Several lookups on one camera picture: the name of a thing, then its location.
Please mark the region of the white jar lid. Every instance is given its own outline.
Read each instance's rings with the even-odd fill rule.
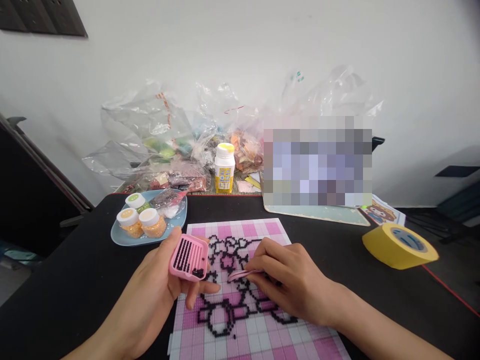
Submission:
[[[134,208],[134,209],[138,209],[143,204],[145,204],[145,202],[146,202],[146,200],[145,200],[144,196],[139,192],[133,193],[132,195],[129,195],[125,199],[125,204],[127,204],[129,207]]]
[[[159,222],[160,215],[157,212],[157,209],[150,207],[141,212],[139,219],[143,226],[150,227]]]
[[[128,209],[120,211],[116,216],[116,219],[120,223],[120,226],[129,227],[139,221],[139,213],[137,210],[129,207]]]

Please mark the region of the white bottle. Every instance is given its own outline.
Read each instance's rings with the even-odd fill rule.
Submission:
[[[234,146],[222,142],[216,147],[215,189],[217,194],[231,194],[234,187],[235,157]]]

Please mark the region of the wall outlet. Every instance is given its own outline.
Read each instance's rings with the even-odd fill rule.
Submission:
[[[42,1],[59,34],[88,38],[73,0]]]
[[[0,0],[0,29],[28,33],[11,0]]]
[[[10,0],[31,33],[58,34],[42,0]]]

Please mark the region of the right hand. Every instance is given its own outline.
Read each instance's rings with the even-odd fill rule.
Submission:
[[[336,327],[340,320],[337,303],[347,288],[327,278],[299,243],[282,246],[264,237],[244,268],[264,271],[273,278],[268,281],[261,273],[247,276],[286,313],[316,325]],[[275,285],[275,280],[282,285]]]

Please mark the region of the hand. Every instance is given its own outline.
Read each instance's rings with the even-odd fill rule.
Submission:
[[[328,279],[299,243],[282,246],[265,237],[245,270],[261,270],[273,278],[269,281],[261,273],[247,276],[286,313],[316,325],[336,325],[336,303],[346,288]]]
[[[101,327],[68,359],[136,359],[155,341],[180,293],[187,294],[185,304],[191,310],[199,293],[220,290],[218,284],[190,282],[169,273],[169,262],[181,234],[180,227],[175,227],[158,248],[145,256]],[[96,347],[94,356],[88,349]]]

